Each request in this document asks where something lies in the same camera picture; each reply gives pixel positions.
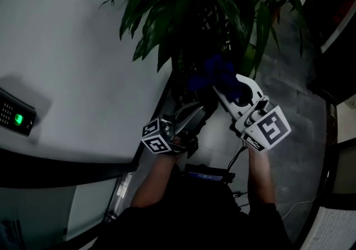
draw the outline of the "keypad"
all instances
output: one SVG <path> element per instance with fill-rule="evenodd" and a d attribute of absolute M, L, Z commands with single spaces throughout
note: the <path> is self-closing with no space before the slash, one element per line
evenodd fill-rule
<path fill-rule="evenodd" d="M 12 114 L 12 109 L 13 107 L 8 104 L 8 103 L 4 103 L 4 106 L 1 108 L 0 107 L 0 123 L 3 125 L 8 125 L 9 124 L 9 120 L 10 120 L 10 116 Z"/>

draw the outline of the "green light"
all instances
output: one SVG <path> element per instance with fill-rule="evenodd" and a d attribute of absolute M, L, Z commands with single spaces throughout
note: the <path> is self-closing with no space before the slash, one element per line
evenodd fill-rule
<path fill-rule="evenodd" d="M 21 114 L 15 115 L 15 125 L 19 126 L 23 122 L 23 116 Z"/>

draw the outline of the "black device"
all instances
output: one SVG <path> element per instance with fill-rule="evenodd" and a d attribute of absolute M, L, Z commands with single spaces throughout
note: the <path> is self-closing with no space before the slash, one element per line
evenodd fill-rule
<path fill-rule="evenodd" d="M 212 168 L 203 164 L 186 164 L 182 175 L 191 178 L 221 181 L 224 183 L 232 183 L 235 178 L 235 174 L 229 173 L 227 169 Z"/>
<path fill-rule="evenodd" d="M 29 136 L 36 110 L 0 88 L 0 126 Z"/>

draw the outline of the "white cable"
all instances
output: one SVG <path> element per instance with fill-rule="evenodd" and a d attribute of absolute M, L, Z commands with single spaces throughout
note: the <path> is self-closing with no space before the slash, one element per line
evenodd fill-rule
<path fill-rule="evenodd" d="M 311 202 L 314 202 L 314 200 L 319 197 L 322 193 L 318 194 L 315 198 L 313 198 L 311 201 L 305 201 L 305 202 L 299 202 L 299 203 L 295 203 L 294 205 L 292 205 L 292 207 L 289 209 L 289 211 L 282 217 L 282 219 L 284 219 L 288 213 L 290 213 L 290 211 L 297 205 L 297 204 L 300 204 L 300 203 L 311 203 Z"/>

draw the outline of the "blue cloth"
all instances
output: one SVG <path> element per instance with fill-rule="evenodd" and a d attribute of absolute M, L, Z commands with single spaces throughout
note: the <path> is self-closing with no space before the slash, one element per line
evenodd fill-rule
<path fill-rule="evenodd" d="M 188 90 L 196 91 L 214 85 L 231 103 L 242 94 L 242 84 L 237 80 L 232 62 L 215 54 L 204 63 L 204 71 L 188 78 Z"/>

